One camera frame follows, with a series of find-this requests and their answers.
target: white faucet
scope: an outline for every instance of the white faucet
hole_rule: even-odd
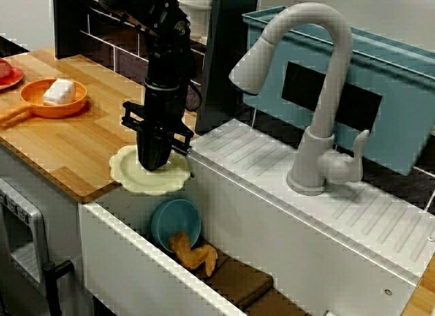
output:
[[[283,10],[265,27],[258,41],[230,73],[231,82],[250,95],[261,90],[273,53],[282,37],[300,24],[318,24],[332,37],[334,50],[311,125],[305,129],[287,184],[301,194],[324,192],[325,180],[336,184],[362,179],[362,150],[370,134],[361,132],[353,144],[354,157],[332,149],[335,116],[353,50],[353,37],[343,16],[320,3],[301,3]]]

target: red plate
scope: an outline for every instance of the red plate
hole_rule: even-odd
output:
[[[0,78],[0,90],[11,87],[17,84],[22,79],[23,73],[20,68],[12,67],[11,73],[3,78]]]

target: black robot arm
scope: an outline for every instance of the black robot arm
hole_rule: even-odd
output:
[[[167,163],[171,150],[187,155],[191,149],[193,132],[181,121],[188,86],[193,86],[190,79],[196,73],[190,49],[190,23],[177,0],[98,1],[106,10],[133,17],[147,45],[149,62],[143,80],[143,106],[125,103],[122,124],[137,132],[139,161],[153,171]],[[143,121],[138,122],[130,113]],[[183,136],[185,141],[174,139],[174,134]]]

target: oven handle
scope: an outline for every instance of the oven handle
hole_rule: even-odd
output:
[[[61,316],[59,295],[57,290],[57,280],[65,274],[72,272],[74,265],[70,260],[63,262],[61,265],[56,266],[53,262],[47,262],[43,265],[43,277],[46,283],[48,308],[50,316]]]

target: white sink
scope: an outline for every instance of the white sink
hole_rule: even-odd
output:
[[[85,285],[115,314],[244,315],[146,240],[155,208],[185,198],[210,243],[312,316],[401,315],[434,253],[430,214],[366,183],[297,194],[285,182],[295,150],[236,120],[192,146],[183,190],[120,188],[80,207]]]

